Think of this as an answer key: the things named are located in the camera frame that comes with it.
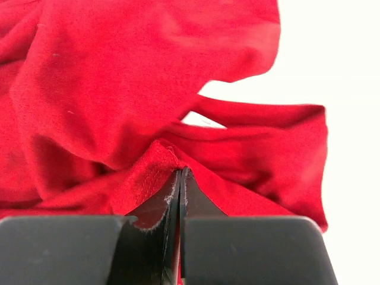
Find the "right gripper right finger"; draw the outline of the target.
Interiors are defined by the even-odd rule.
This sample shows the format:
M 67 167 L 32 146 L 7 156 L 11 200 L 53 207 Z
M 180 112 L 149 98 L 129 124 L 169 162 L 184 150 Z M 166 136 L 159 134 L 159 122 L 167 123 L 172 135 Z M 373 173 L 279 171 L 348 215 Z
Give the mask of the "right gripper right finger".
M 189 168 L 179 187 L 180 277 L 185 284 L 337 283 L 322 233 L 302 216 L 229 217 Z

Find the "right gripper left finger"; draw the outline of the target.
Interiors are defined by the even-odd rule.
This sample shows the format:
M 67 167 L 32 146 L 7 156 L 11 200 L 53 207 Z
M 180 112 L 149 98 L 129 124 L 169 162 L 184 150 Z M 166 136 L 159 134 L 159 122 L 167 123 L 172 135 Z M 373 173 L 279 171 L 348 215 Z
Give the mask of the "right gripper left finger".
M 1 220 L 2 284 L 176 284 L 181 171 L 125 216 Z

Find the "red t shirt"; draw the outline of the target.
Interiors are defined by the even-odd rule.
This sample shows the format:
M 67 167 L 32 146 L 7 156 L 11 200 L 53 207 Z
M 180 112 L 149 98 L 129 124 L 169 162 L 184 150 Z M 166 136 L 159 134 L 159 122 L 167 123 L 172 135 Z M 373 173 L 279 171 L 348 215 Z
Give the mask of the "red t shirt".
M 199 95 L 279 37 L 276 1 L 2 1 L 1 217 L 125 215 L 188 166 L 230 216 L 327 230 L 325 108 Z

